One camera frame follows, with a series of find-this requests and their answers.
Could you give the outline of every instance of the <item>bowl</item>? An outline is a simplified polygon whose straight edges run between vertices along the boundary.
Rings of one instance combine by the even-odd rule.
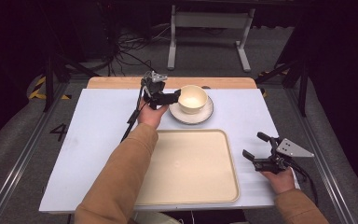
[[[179,96],[179,107],[187,114],[197,114],[205,106],[208,101],[206,91],[194,85],[188,85],[181,88]]]

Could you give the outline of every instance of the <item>white plate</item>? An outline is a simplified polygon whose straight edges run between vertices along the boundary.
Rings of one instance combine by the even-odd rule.
[[[210,97],[208,97],[208,101],[206,105],[201,109],[201,111],[197,114],[190,115],[181,110],[179,104],[170,105],[170,112],[174,118],[179,120],[184,124],[199,124],[206,119],[208,119],[213,113],[213,102]]]

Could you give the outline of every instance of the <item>person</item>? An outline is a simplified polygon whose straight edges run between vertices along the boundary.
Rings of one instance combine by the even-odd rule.
[[[167,105],[157,110],[143,107],[138,125],[113,151],[76,208],[75,223],[131,223],[132,209],[158,141],[157,127],[167,109]],[[278,194],[275,202],[287,223],[327,223],[313,202],[295,188],[290,170],[262,174]]]

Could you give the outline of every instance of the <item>person's right arm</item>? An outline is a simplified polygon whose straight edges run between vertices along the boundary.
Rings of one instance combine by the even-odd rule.
[[[316,205],[300,189],[296,189],[291,168],[277,175],[271,172],[260,172],[265,176],[275,193],[275,205],[286,223],[324,224],[327,219]]]

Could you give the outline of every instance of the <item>brown sleeve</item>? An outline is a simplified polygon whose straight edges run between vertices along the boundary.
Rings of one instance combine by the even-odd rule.
[[[300,189],[291,189],[275,198],[286,223],[328,223],[321,211]]]
[[[75,223],[127,223],[158,140],[139,124],[114,150],[75,211]]]

